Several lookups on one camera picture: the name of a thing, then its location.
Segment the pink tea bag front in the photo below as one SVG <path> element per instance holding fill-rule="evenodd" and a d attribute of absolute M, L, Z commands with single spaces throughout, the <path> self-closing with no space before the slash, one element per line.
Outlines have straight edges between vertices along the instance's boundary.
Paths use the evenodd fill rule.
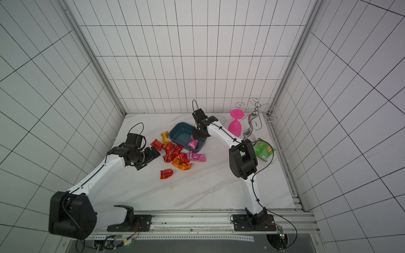
<path fill-rule="evenodd" d="M 193 150 L 195 150 L 195 149 L 197 149 L 198 148 L 198 144 L 199 144 L 199 140 L 198 139 L 195 139 L 193 136 L 191 136 L 191 142 L 188 144 L 188 146 L 191 148 L 191 149 L 193 149 Z"/>

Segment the pink tea bag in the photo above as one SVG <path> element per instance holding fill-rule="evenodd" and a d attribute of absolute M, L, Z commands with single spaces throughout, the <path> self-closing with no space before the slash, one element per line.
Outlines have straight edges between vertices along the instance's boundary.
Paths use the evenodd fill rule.
<path fill-rule="evenodd" d="M 191 142 L 188 144 L 188 146 L 191 148 L 191 149 L 193 149 L 193 150 L 195 150 L 195 149 L 197 149 L 198 148 L 198 144 L 199 144 L 199 140 L 198 139 L 195 139 L 193 136 L 191 136 Z"/>
<path fill-rule="evenodd" d="M 190 161 L 206 162 L 206 157 L 204 154 L 193 153 L 192 151 L 186 154 L 187 159 Z"/>

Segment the yellow tea bag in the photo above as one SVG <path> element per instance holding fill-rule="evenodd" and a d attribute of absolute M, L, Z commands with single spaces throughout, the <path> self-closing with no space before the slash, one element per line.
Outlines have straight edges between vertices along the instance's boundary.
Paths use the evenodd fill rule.
<path fill-rule="evenodd" d="M 166 131 L 165 133 L 162 133 L 161 137 L 162 137 L 162 140 L 163 140 L 163 144 L 165 146 L 168 146 L 170 143 L 172 143 L 172 140 L 170 139 L 168 131 Z"/>

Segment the red tea bag front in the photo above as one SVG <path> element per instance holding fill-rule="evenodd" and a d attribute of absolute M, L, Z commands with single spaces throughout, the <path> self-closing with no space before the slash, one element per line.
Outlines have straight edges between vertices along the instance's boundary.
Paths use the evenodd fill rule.
<path fill-rule="evenodd" d="M 165 180 L 170 178 L 172 175 L 174 174 L 174 172 L 171 169 L 166 169 L 166 170 L 162 170 L 160 172 L 160 179 L 161 180 Z"/>

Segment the orange tea bag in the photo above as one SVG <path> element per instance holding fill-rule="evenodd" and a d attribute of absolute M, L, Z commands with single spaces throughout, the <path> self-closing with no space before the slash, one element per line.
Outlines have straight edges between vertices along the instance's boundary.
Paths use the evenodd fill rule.
<path fill-rule="evenodd" d="M 171 164 L 180 170 L 189 170 L 193 166 L 192 163 L 183 163 L 179 158 L 175 158 Z"/>

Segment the red tea bag pile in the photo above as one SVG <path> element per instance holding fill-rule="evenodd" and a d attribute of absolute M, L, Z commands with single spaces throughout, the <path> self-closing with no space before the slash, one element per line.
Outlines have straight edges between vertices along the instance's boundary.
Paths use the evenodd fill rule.
<path fill-rule="evenodd" d="M 181 145 L 176 145 L 173 144 L 172 142 L 169 142 L 166 146 L 163 148 L 166 152 L 166 155 L 170 155 L 172 153 L 179 153 L 183 150 L 183 146 Z"/>
<path fill-rule="evenodd" d="M 171 163 L 179 156 L 179 152 L 173 152 L 171 154 L 163 156 L 164 162 L 165 163 Z"/>
<path fill-rule="evenodd" d="M 187 158 L 187 155 L 185 153 L 180 153 L 179 154 L 179 159 L 183 164 L 189 164 L 190 160 Z"/>

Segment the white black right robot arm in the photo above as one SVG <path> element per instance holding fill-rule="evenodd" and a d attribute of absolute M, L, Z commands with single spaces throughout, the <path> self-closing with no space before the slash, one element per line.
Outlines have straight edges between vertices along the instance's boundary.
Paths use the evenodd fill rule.
<path fill-rule="evenodd" d="M 252 231 L 269 229 L 270 225 L 266 224 L 266 220 L 272 216 L 260 203 L 259 193 L 255 190 L 257 187 L 255 177 L 258 173 L 258 161 L 253 143 L 248 139 L 243 140 L 236 137 L 221 124 L 214 122 L 206 123 L 202 121 L 196 123 L 192 135 L 194 139 L 215 137 L 221 140 L 228 148 L 230 170 L 241 181 L 246 199 L 246 214 L 242 215 L 242 222 L 239 223 L 239 227 Z"/>

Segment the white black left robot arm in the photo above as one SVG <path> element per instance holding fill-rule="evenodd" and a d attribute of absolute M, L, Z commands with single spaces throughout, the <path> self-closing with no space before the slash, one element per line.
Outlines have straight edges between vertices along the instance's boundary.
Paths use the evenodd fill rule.
<path fill-rule="evenodd" d="M 108 232 L 148 231 L 150 215 L 135 215 L 134 208 L 127 205 L 96 209 L 94 201 L 123 168 L 135 167 L 140 170 L 159 156 L 160 152 L 154 147 L 138 150 L 124 144 L 112 148 L 83 180 L 51 197 L 49 233 L 86 239 L 94 230 L 101 228 L 106 228 Z"/>

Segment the teal plastic storage box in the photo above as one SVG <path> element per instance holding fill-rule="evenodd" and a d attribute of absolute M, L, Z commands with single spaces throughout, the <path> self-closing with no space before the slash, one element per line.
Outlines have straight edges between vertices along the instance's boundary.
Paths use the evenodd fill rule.
<path fill-rule="evenodd" d="M 186 123 L 180 122 L 177 123 L 170 131 L 169 131 L 169 138 L 173 142 L 173 144 L 180 145 L 184 149 L 188 151 L 192 151 L 193 153 L 199 153 L 200 150 L 205 145 L 206 139 L 201 139 L 197 143 L 197 148 L 192 149 L 189 144 L 192 142 L 192 131 L 194 126 Z"/>

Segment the clear plastic cup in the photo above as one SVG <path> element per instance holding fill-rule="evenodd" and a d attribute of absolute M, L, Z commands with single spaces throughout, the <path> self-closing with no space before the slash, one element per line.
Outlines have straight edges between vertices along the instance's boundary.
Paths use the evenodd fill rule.
<path fill-rule="evenodd" d="M 218 121 L 220 122 L 220 124 L 225 125 L 225 123 L 226 123 L 226 118 L 225 118 L 224 116 L 217 115 L 217 116 L 215 116 L 215 117 L 218 119 Z"/>

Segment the pink plastic goblet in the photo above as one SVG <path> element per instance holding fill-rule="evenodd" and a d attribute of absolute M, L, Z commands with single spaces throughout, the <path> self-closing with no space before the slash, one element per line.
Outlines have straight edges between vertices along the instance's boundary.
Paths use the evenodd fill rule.
<path fill-rule="evenodd" d="M 228 131 L 236 137 L 240 137 L 242 134 L 242 125 L 239 122 L 245 117 L 245 113 L 240 109 L 234 109 L 230 112 L 230 116 L 233 121 L 228 126 Z"/>

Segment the chrome glass holder stand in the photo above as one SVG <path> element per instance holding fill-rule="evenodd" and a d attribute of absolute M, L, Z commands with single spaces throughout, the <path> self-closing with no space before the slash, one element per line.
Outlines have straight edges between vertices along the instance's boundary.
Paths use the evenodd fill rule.
<path fill-rule="evenodd" d="M 249 98 L 247 103 L 237 102 L 235 104 L 237 109 L 249 110 L 248 114 L 243 117 L 247 119 L 248 128 L 242 132 L 243 139 L 253 140 L 254 131 L 258 131 L 263 127 L 260 115 L 264 115 L 264 119 L 270 121 L 271 123 L 277 119 L 277 116 L 272 113 L 275 109 L 275 105 L 271 103 L 261 103 L 258 98 Z"/>

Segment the green snack packet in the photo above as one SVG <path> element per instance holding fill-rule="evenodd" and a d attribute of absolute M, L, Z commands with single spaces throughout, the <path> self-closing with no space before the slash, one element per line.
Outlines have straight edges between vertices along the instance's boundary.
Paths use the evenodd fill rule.
<path fill-rule="evenodd" d="M 263 139 L 259 138 L 253 146 L 255 155 L 264 162 L 272 162 L 274 160 L 274 147 Z"/>

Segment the aluminium mounting rail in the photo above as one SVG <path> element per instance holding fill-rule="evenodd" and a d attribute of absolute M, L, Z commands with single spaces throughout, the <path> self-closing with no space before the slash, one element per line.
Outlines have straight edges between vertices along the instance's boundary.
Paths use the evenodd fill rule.
<path fill-rule="evenodd" d="M 254 242 L 263 235 L 278 253 L 289 252 L 301 240 L 316 253 L 327 249 L 312 213 L 296 209 L 268 211 L 250 218 L 243 210 L 132 211 L 123 225 L 103 226 L 84 240 L 63 238 L 58 253 L 112 253 L 139 241 L 225 240 Z"/>

